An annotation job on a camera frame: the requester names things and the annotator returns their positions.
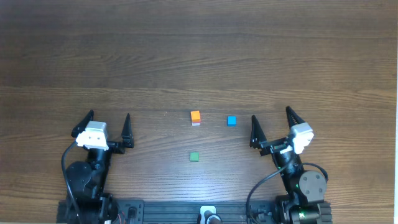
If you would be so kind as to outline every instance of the block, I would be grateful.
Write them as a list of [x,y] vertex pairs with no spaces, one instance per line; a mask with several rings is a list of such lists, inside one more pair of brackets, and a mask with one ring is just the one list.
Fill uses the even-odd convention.
[[192,119],[192,126],[200,125],[200,112],[199,111],[191,111],[191,119]]
[[236,126],[236,116],[228,116],[226,119],[226,125],[231,127]]
[[191,152],[190,161],[191,162],[199,162],[199,152]]

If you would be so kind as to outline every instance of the orange cube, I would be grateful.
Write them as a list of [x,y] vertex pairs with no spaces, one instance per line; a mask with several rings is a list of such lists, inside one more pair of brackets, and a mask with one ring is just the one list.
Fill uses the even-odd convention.
[[191,119],[192,119],[192,123],[200,123],[200,112],[199,111],[191,111]]

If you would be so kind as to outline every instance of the green square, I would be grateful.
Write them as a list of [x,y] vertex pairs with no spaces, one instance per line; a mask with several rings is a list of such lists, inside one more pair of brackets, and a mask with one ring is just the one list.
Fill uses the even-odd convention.
[[191,152],[190,161],[199,162],[199,152]]

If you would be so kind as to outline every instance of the blue cube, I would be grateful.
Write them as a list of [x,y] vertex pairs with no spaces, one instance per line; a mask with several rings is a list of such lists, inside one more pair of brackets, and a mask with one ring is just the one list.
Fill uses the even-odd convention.
[[236,126],[236,116],[228,116],[226,120],[226,125],[232,127]]

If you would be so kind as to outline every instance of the wooden table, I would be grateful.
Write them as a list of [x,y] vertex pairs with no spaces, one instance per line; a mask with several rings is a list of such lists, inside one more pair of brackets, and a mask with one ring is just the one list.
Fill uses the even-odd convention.
[[[249,148],[250,116],[281,138],[290,105],[314,129],[302,160],[329,172],[335,223],[392,223],[396,1],[0,6],[0,221],[55,221],[67,193],[61,155],[90,109],[112,139],[132,117],[136,146],[113,157],[108,175],[115,197],[244,201],[275,171]],[[85,156],[76,148],[68,162]],[[254,199],[284,193],[278,177]]]

